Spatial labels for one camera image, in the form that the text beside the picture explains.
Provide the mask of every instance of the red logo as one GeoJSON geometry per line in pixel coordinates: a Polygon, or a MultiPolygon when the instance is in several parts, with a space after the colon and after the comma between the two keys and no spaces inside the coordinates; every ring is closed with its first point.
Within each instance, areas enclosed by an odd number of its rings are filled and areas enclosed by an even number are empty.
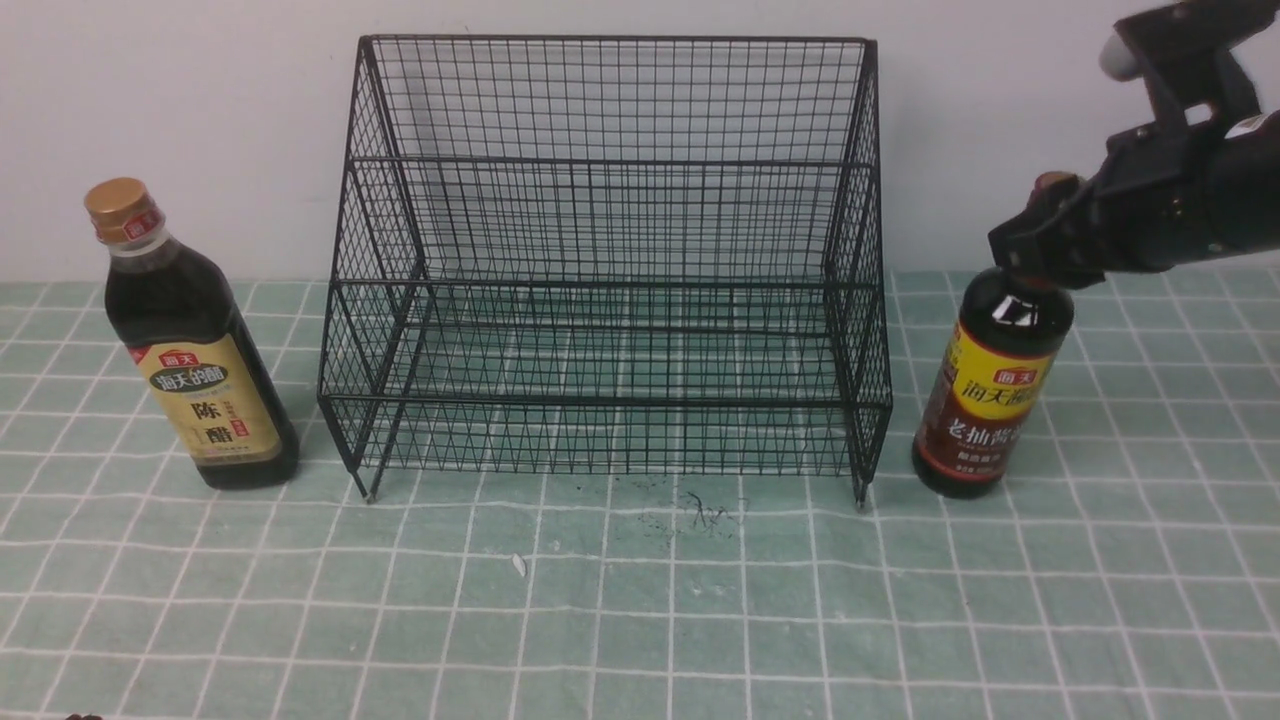
{"type": "Polygon", "coordinates": [[[152,208],[141,215],[129,218],[129,220],[124,223],[124,237],[129,240],[138,240],[140,237],[143,237],[151,231],[159,228],[163,223],[164,215],[160,210],[152,208]]]}
{"type": "Polygon", "coordinates": [[[160,355],[160,365],[165,368],[191,368],[200,365],[200,359],[196,357],[195,352],[170,350],[160,355]]]}
{"type": "Polygon", "coordinates": [[[1005,368],[1002,370],[996,370],[995,377],[991,379],[996,384],[1002,386],[1029,386],[1036,383],[1036,377],[1039,370],[1034,368],[1005,368]]]}

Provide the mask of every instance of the yellow label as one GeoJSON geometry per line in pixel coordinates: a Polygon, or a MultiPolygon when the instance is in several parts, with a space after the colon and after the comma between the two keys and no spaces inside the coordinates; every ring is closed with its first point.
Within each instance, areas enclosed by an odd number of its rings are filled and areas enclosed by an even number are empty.
{"type": "Polygon", "coordinates": [[[134,347],[129,355],[196,462],[248,462],[279,452],[280,436],[232,336],[134,347]]]}
{"type": "Polygon", "coordinates": [[[978,343],[957,323],[947,360],[955,372],[952,392],[960,406],[978,418],[1007,420],[1030,410],[1053,364],[1053,355],[1000,355],[978,343]]]}

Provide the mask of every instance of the dark liquid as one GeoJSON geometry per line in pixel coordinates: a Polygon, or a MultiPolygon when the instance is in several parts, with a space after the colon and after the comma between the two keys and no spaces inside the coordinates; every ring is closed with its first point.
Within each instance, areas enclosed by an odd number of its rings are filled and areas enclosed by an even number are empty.
{"type": "Polygon", "coordinates": [[[260,488],[293,477],[298,466],[297,432],[218,265],[173,240],[143,256],[113,256],[106,277],[106,316],[129,348],[160,342],[211,343],[230,334],[280,436],[280,451],[269,460],[197,462],[196,469],[215,489],[260,488]]]}
{"type": "MultiPolygon", "coordinates": [[[[1075,307],[1066,292],[1032,287],[995,268],[969,283],[960,304],[960,322],[973,338],[1010,356],[1037,357],[1057,352],[1074,319],[1075,307]]],[[[1000,473],[983,482],[959,480],[925,460],[914,441],[911,465],[929,489],[956,500],[982,497],[1005,477],[1000,473]]]]}

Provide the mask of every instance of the white wall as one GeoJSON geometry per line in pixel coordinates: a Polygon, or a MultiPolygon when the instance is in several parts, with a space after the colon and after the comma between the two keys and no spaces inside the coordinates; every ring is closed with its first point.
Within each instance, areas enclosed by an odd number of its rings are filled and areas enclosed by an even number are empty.
{"type": "MultiPolygon", "coordinates": [[[[233,277],[328,272],[356,38],[371,32],[861,35],[881,41],[896,268],[975,268],[1044,169],[1147,119],[1097,69],[1151,0],[0,0],[0,281],[100,278],[81,199],[143,178],[233,277]]],[[[1242,49],[1280,101],[1280,31],[1242,49]]]]}

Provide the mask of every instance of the wire mesh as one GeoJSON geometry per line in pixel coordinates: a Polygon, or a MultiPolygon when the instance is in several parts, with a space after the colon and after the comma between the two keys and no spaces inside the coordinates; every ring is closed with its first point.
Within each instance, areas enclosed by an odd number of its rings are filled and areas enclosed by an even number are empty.
{"type": "Polygon", "coordinates": [[[374,468],[851,471],[891,409],[876,45],[361,40],[320,404],[374,468]]]}

